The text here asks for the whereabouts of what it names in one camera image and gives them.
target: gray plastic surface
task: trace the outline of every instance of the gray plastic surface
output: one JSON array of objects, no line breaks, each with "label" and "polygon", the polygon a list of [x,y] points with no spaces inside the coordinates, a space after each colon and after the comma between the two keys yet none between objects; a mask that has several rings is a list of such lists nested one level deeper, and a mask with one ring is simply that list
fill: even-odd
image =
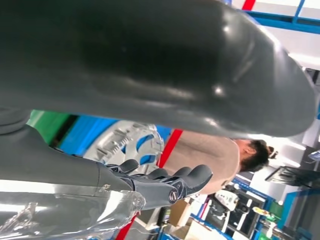
[{"label": "gray plastic surface", "polygon": [[110,190],[131,190],[100,162],[50,148],[37,130],[28,125],[0,135],[0,153],[3,180],[91,187],[109,184]]},{"label": "gray plastic surface", "polygon": [[219,1],[16,0],[0,10],[2,105],[235,137],[292,136],[316,112],[300,66]]}]

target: blue shelf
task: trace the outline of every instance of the blue shelf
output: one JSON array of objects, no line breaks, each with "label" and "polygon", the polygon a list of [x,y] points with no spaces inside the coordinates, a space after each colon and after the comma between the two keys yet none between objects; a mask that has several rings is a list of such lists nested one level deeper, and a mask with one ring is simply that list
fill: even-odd
[{"label": "blue shelf", "polygon": [[287,29],[310,34],[320,34],[320,19],[299,17],[305,0],[300,0],[294,16],[272,14],[257,11],[245,11],[257,22],[267,27]]}]

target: cable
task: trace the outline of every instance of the cable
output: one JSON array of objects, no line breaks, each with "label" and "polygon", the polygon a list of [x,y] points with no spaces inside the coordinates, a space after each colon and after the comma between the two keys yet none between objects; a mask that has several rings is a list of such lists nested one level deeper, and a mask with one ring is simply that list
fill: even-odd
[{"label": "cable", "polygon": [[156,235],[156,234],[158,234],[158,232],[155,232],[155,233],[143,232],[143,231],[140,231],[140,230],[139,230],[137,228],[135,228],[135,227],[134,228],[131,228],[131,230],[137,230],[137,231],[138,231],[140,234],[148,234],[148,235]]}]

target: gray mannequin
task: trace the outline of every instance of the gray mannequin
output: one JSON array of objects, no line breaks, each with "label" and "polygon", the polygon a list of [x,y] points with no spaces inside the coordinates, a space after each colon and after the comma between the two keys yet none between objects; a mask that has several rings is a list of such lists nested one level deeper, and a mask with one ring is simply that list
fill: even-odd
[{"label": "gray mannequin", "polygon": [[228,137],[292,136],[316,109],[311,81],[278,42],[218,1],[2,1],[0,33],[0,236],[11,239],[99,236],[214,174],[128,176],[136,161],[66,155],[26,126],[32,109]]}]

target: blue metal frame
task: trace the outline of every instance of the blue metal frame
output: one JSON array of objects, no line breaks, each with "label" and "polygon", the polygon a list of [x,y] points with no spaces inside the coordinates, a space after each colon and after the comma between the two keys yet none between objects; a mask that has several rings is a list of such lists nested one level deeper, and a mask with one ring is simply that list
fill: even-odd
[{"label": "blue metal frame", "polygon": [[287,29],[311,34],[320,34],[320,19],[299,17],[305,0],[300,0],[294,16],[272,14],[256,11],[245,11],[257,22],[267,27]]},{"label": "blue metal frame", "polygon": [[320,189],[306,189],[287,193],[285,201],[283,202],[282,216],[281,217],[281,220],[278,222],[278,228],[282,229],[285,226],[295,198],[311,195],[320,195]]}]

